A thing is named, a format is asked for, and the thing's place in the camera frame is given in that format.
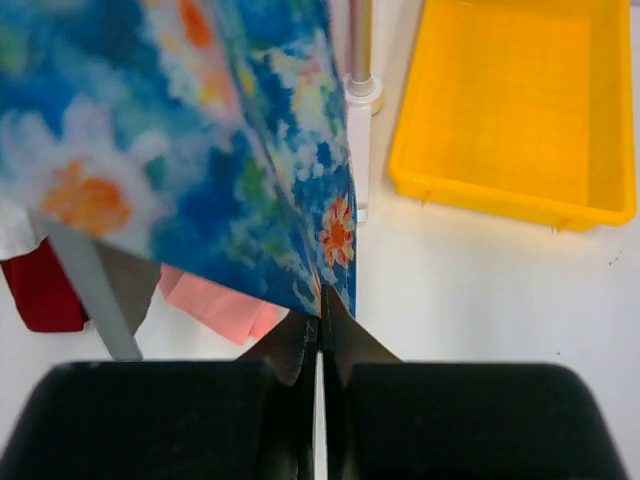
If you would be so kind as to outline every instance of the white pole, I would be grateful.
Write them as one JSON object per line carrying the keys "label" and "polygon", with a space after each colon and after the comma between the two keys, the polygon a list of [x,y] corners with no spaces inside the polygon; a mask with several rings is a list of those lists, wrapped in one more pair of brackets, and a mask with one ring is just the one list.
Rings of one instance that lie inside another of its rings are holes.
{"label": "white pole", "polygon": [[344,83],[348,104],[347,136],[356,184],[358,221],[369,215],[371,116],[382,106],[382,82],[371,73],[373,0],[349,0],[351,39],[349,70]]}

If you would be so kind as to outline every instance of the gray metal pole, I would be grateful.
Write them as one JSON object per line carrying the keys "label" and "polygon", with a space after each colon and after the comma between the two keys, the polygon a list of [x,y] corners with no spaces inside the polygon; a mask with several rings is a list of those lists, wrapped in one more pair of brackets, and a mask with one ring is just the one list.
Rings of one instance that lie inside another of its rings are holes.
{"label": "gray metal pole", "polygon": [[371,77],[371,17],[373,0],[349,0],[351,78],[349,91],[356,96],[373,92]]}

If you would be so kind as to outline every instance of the red cloth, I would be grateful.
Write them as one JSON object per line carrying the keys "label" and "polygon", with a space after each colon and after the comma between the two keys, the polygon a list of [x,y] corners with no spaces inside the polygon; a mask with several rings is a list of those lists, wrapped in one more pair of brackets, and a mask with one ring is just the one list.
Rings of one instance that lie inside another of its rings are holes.
{"label": "red cloth", "polygon": [[49,241],[0,261],[18,313],[33,332],[77,332],[88,317]]}

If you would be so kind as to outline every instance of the hanging fabric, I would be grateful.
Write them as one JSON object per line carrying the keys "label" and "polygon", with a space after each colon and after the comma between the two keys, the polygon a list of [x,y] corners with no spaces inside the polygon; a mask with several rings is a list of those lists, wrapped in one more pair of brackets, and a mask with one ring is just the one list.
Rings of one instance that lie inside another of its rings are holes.
{"label": "hanging fabric", "polygon": [[269,302],[168,265],[162,266],[158,287],[167,303],[238,345],[248,337],[265,336],[281,314],[281,309]]}
{"label": "hanging fabric", "polygon": [[0,194],[311,314],[355,307],[326,0],[3,0]]}

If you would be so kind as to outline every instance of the orange flower print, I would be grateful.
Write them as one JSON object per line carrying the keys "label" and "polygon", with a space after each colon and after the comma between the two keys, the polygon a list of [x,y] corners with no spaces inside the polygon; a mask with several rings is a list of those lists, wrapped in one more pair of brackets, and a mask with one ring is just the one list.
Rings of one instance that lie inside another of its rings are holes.
{"label": "orange flower print", "polygon": [[57,185],[45,194],[40,209],[97,237],[124,227],[131,208],[118,187],[104,178],[88,176],[83,170],[81,159],[57,170]]}
{"label": "orange flower print", "polygon": [[180,16],[187,39],[194,47],[207,48],[215,42],[213,33],[207,25],[207,19],[193,0],[180,0]]}
{"label": "orange flower print", "polygon": [[353,260],[353,237],[355,223],[351,218],[351,207],[347,196],[338,197],[324,214],[324,230],[320,232],[320,241],[324,246],[324,255],[329,267],[338,262],[344,268]]}

